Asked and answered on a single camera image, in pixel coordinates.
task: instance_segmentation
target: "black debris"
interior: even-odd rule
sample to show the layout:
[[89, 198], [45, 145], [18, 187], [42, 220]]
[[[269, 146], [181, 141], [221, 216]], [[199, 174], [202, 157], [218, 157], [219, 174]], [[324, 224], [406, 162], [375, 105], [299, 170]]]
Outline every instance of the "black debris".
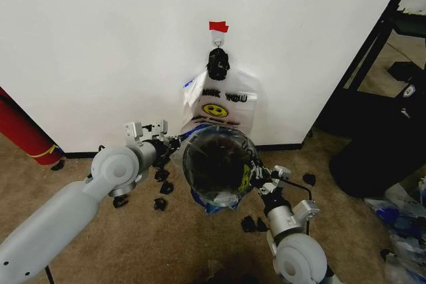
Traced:
[[121, 208], [122, 206], [125, 206], [127, 203], [128, 203], [127, 194], [124, 194], [122, 196], [115, 196], [114, 200], [112, 201], [112, 204], [114, 208], [116, 209]]
[[164, 211], [167, 206], [167, 201], [163, 198], [157, 198], [154, 200], [154, 210]]
[[258, 227], [257, 230], [259, 232], [266, 232], [268, 230], [268, 227], [266, 226], [266, 224], [262, 221], [262, 219], [260, 217], [258, 217]]
[[309, 184], [310, 186], [314, 186], [315, 183], [317, 182], [317, 178], [315, 177], [315, 175], [310, 173], [305, 174], [303, 179], [304, 179], [304, 182], [306, 184]]
[[384, 262], [386, 262], [386, 255], [389, 255], [389, 254], [392, 254], [390, 249], [382, 249], [380, 251], [380, 256], [384, 260]]
[[247, 215], [242, 221], [241, 226], [244, 232], [255, 232], [256, 231], [256, 224], [254, 223], [254, 220], [250, 215]]
[[160, 189], [160, 193], [161, 194], [170, 194], [172, 193], [174, 190], [173, 184], [167, 181], [164, 181], [162, 183], [161, 189]]
[[59, 160], [59, 162], [58, 163], [56, 163], [52, 168], [51, 168], [51, 170], [52, 171], [59, 171], [60, 169], [62, 169], [63, 167], [64, 167], [64, 164], [65, 164], [65, 160]]
[[169, 174], [170, 172], [167, 170], [158, 170], [157, 172], [155, 172], [154, 178], [157, 182], [163, 182], [167, 179]]

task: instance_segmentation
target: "yellow stripe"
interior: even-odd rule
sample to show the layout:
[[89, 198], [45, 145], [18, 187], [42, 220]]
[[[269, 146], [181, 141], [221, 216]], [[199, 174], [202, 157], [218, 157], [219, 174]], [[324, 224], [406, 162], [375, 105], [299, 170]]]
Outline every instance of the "yellow stripe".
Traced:
[[30, 157], [32, 158], [40, 158], [41, 156], [45, 156], [48, 153], [53, 153], [53, 151], [55, 151], [56, 148], [59, 148], [57, 145], [53, 144], [47, 151], [44, 151], [43, 153], [37, 154], [36, 156], [32, 156], [30, 154], [28, 154]]

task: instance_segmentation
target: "red tape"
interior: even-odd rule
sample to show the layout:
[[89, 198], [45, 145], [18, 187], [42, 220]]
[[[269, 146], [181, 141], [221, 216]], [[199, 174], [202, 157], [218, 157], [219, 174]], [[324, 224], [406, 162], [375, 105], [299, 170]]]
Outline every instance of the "red tape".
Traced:
[[220, 31], [221, 33], [227, 33], [229, 26], [226, 25], [226, 21], [210, 21], [210, 30]]

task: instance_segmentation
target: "black cable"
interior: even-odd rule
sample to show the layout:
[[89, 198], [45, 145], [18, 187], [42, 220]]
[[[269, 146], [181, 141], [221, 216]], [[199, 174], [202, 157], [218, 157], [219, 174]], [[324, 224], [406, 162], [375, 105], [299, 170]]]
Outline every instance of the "black cable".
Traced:
[[49, 279], [49, 284], [55, 284], [55, 281], [53, 281], [53, 276], [51, 273], [51, 269], [49, 269], [49, 266], [45, 267], [45, 271], [46, 271], [47, 278]]
[[[312, 201], [312, 192], [307, 187], [301, 186], [300, 184], [297, 184], [297, 183], [294, 183], [294, 182], [287, 181], [287, 180], [282, 179], [282, 178], [279, 178], [279, 179], [280, 179], [280, 181], [283, 181], [284, 183], [287, 183], [291, 186], [295, 186], [299, 189], [305, 190], [308, 193], [309, 200]], [[309, 221], [306, 222], [306, 235], [309, 235]]]
[[280, 181], [283, 181], [284, 183], [287, 183], [287, 184], [289, 184], [291, 186], [295, 186], [295, 187], [297, 187], [299, 189], [305, 190], [309, 194], [309, 200], [312, 201], [312, 192], [307, 187], [301, 186], [300, 184], [297, 184], [297, 183], [294, 183], [294, 182], [290, 182], [290, 181], [287, 181], [287, 180], [281, 179], [281, 178], [280, 178]]

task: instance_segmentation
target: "silver connector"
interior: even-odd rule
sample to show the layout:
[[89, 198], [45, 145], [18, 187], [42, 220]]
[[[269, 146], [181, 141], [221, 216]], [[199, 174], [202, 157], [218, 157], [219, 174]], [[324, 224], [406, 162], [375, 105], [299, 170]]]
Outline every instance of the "silver connector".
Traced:
[[319, 214], [320, 209], [314, 201], [303, 200], [293, 208], [294, 216], [300, 223], [305, 224], [315, 215]]
[[124, 134], [127, 142], [137, 142], [144, 135], [142, 123], [129, 122], [124, 126]]

